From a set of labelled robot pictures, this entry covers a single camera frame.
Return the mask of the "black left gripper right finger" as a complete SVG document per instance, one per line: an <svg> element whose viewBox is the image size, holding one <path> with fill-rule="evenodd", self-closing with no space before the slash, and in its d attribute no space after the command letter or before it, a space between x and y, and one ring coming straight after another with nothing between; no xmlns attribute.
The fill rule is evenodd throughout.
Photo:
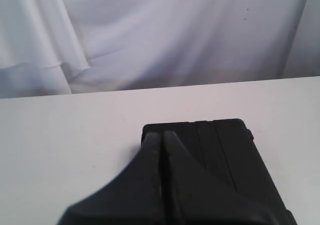
<svg viewBox="0 0 320 225"><path fill-rule="evenodd" d="M238 225L230 196L184 148L173 131L161 144L162 199L168 225Z"/></svg>

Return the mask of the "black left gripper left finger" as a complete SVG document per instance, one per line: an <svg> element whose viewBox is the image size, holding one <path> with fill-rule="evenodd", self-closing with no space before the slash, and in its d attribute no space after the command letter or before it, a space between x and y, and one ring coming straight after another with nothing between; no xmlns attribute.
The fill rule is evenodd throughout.
<svg viewBox="0 0 320 225"><path fill-rule="evenodd" d="M159 172L162 137L148 133L133 160L109 184L71 205L60 225L163 225Z"/></svg>

